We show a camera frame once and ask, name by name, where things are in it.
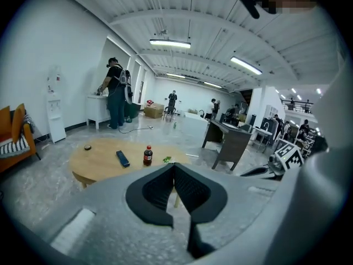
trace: gray marble floor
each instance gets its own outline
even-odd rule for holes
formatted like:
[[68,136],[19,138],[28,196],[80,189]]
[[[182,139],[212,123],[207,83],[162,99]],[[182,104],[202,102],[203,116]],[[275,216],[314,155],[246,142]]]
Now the gray marble floor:
[[[146,145],[175,145],[190,156],[192,164],[211,168],[217,151],[212,144],[207,143],[202,149],[202,138],[185,135],[181,131],[183,119],[176,117],[170,123],[162,119],[146,118],[140,114],[131,124],[125,124],[121,129],[128,132],[132,129],[153,126],[153,130],[137,130],[122,134],[117,130],[106,127],[106,123],[100,124],[96,130],[94,124],[83,126],[67,132],[67,138],[53,144],[46,141],[38,144],[38,152],[42,158],[39,161],[36,156],[24,160],[14,168],[1,174],[0,190],[4,192],[3,204],[8,214],[33,229],[35,225],[58,203],[63,203],[82,190],[81,185],[72,176],[68,169],[68,160],[72,151],[77,146],[84,144],[93,137],[115,137],[135,142],[143,142]],[[267,163],[268,156],[257,153],[256,149],[248,146],[238,162],[234,172],[229,170],[225,162],[220,162],[215,172],[239,174],[253,166]],[[172,193],[168,203],[167,212],[174,216],[175,232],[181,242],[186,244],[189,231],[189,214],[181,205],[173,207],[176,194]]]

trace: white desk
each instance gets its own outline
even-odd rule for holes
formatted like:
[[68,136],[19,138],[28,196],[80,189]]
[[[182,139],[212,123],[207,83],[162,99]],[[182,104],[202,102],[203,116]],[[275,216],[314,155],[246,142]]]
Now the white desk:
[[110,120],[109,111],[106,108],[108,96],[88,95],[86,99],[87,125],[89,120],[95,121],[95,128],[99,129],[99,123]]
[[199,138],[205,137],[208,121],[201,118],[200,115],[185,112],[181,130],[184,134],[197,136]]
[[259,128],[253,128],[253,134],[250,138],[250,141],[254,142],[256,140],[256,137],[259,135],[261,135],[261,140],[260,140],[260,144],[258,149],[260,149],[261,144],[263,143],[263,140],[266,136],[271,136],[272,133],[263,129],[259,129]]

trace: man wearing backpack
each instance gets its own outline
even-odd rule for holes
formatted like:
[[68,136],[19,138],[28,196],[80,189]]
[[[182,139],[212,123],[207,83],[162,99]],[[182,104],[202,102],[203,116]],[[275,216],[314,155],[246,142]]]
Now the man wearing backpack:
[[110,67],[103,84],[99,90],[102,92],[108,87],[108,110],[110,112],[110,129],[117,129],[117,126],[124,124],[125,91],[120,84],[119,78],[123,70],[115,57],[110,58],[107,67]]

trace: corrugated metal ceiling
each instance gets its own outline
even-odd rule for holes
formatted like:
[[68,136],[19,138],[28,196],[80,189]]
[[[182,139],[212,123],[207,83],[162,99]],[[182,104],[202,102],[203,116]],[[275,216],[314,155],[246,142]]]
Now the corrugated metal ceiling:
[[[255,20],[239,0],[83,1],[102,12],[108,22],[125,18],[114,23],[116,32],[144,54],[157,74],[193,73],[232,91],[276,85],[278,80],[282,86],[283,80],[288,85],[312,83],[313,76],[327,83],[338,70],[336,33],[318,7],[299,14],[270,15],[260,10]],[[168,34],[161,34],[166,29]],[[191,48],[152,46],[152,38],[188,41]],[[232,56],[263,74],[254,75],[232,63]]]

